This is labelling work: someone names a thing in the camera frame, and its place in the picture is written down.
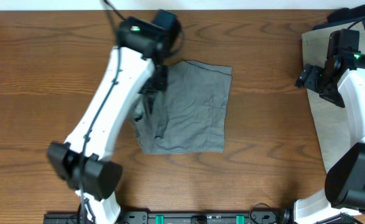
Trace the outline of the grey shorts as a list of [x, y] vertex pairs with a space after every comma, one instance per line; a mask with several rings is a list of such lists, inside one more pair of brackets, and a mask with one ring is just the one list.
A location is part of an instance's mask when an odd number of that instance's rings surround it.
[[231, 74], [231, 67], [194, 60], [173, 65], [167, 90], [155, 94], [151, 113], [139, 103], [131, 115], [143, 152], [223, 152]]

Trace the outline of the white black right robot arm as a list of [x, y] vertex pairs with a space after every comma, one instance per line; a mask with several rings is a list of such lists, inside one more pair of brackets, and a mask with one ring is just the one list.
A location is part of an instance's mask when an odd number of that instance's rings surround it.
[[324, 189], [294, 203], [290, 222], [354, 223], [365, 215], [365, 55], [335, 55], [324, 67], [306, 64], [295, 85], [345, 108], [350, 144], [328, 171]]

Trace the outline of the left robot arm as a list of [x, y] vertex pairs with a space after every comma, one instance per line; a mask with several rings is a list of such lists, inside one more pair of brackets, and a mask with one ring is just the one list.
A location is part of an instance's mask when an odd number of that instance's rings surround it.
[[182, 30], [173, 14], [152, 22], [129, 17], [116, 31], [103, 79], [82, 119], [63, 143], [51, 142], [47, 157], [80, 198], [72, 214], [46, 214], [44, 223], [116, 223], [121, 207], [115, 189], [122, 166], [112, 162], [114, 145], [130, 110], [145, 95], [164, 90], [164, 60]]

